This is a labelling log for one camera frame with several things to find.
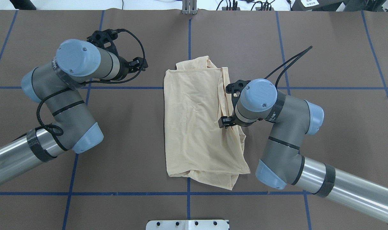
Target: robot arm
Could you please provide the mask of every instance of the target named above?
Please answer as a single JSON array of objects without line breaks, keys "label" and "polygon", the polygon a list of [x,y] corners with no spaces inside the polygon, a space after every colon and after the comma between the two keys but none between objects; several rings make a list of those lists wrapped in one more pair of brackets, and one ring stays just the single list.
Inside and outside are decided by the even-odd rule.
[{"label": "robot arm", "polygon": [[103,140],[77,89],[91,78],[122,83],[128,73],[145,70],[144,53],[131,62],[118,55],[113,40],[121,31],[125,30],[95,31],[88,42],[64,41],[52,61],[23,77],[24,93],[35,102],[45,101],[56,122],[43,125],[41,121],[41,127],[0,148],[0,185],[67,150],[82,153]]},{"label": "robot arm", "polygon": [[299,154],[305,134],[321,127],[321,107],[288,96],[265,79],[239,80],[226,92],[233,94],[235,110],[220,118],[220,128],[263,119],[274,123],[256,171],[262,183],[276,189],[295,185],[388,224],[388,188]]}]

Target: blue plastic cap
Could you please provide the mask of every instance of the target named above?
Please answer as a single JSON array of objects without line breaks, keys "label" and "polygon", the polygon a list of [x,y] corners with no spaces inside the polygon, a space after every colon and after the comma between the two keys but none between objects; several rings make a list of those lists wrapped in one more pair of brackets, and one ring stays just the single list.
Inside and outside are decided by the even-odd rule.
[{"label": "blue plastic cap", "polygon": [[34,88],[32,87],[32,74],[34,73],[33,69],[31,72],[27,73],[21,80],[21,89],[32,101],[40,103],[41,99],[35,94]]},{"label": "blue plastic cap", "polygon": [[103,133],[101,129],[99,128],[98,123],[92,125],[86,131],[86,133],[79,139],[79,141],[73,146],[73,150],[75,153],[83,153],[86,150],[89,150],[93,147],[95,147],[97,144],[101,143],[103,141]]},{"label": "blue plastic cap", "polygon": [[98,48],[89,42],[69,39],[57,49],[56,62],[65,73],[85,77],[98,69],[101,54]]},{"label": "blue plastic cap", "polygon": [[306,103],[308,103],[309,106],[309,113],[310,113],[310,124],[309,124],[309,130],[306,134],[313,135],[319,131],[319,128],[323,124],[324,120],[324,111],[323,109],[315,105],[313,103],[310,103],[305,100]]},{"label": "blue plastic cap", "polygon": [[242,105],[251,112],[264,112],[276,102],[278,92],[275,86],[268,80],[252,80],[241,92]]},{"label": "blue plastic cap", "polygon": [[286,186],[286,182],[284,182],[274,172],[272,172],[272,170],[266,166],[261,159],[259,159],[255,176],[257,176],[257,179],[259,179],[260,182],[275,189],[282,190]]}]

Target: white mounting bracket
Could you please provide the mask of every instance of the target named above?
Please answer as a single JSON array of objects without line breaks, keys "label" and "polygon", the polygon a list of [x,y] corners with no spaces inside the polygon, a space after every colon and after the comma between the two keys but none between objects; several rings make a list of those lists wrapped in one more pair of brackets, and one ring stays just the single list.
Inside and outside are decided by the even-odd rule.
[{"label": "white mounting bracket", "polygon": [[229,230],[228,220],[149,221],[146,230]]},{"label": "white mounting bracket", "polygon": [[197,14],[197,0],[183,0],[182,14]]}]

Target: cylindrical metal arm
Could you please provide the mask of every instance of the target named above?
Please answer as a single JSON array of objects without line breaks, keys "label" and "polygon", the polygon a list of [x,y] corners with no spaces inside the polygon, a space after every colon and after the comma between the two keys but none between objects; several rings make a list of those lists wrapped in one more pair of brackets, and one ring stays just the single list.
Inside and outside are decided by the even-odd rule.
[{"label": "cylindrical metal arm", "polygon": [[[42,148],[51,156],[56,157],[64,152],[45,129],[38,130],[36,136]],[[0,185],[43,163],[30,149],[26,137],[0,148]]]},{"label": "cylindrical metal arm", "polygon": [[296,186],[388,224],[388,188],[305,157]]}]

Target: beige cloth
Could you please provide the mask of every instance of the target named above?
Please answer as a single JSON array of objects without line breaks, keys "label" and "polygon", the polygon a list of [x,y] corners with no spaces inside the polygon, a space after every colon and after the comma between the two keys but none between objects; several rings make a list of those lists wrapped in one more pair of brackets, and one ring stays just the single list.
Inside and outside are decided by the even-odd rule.
[{"label": "beige cloth", "polygon": [[232,190],[239,174],[250,170],[241,127],[218,126],[218,119],[234,110],[225,93],[228,68],[217,68],[208,56],[176,66],[164,78],[167,172]]}]

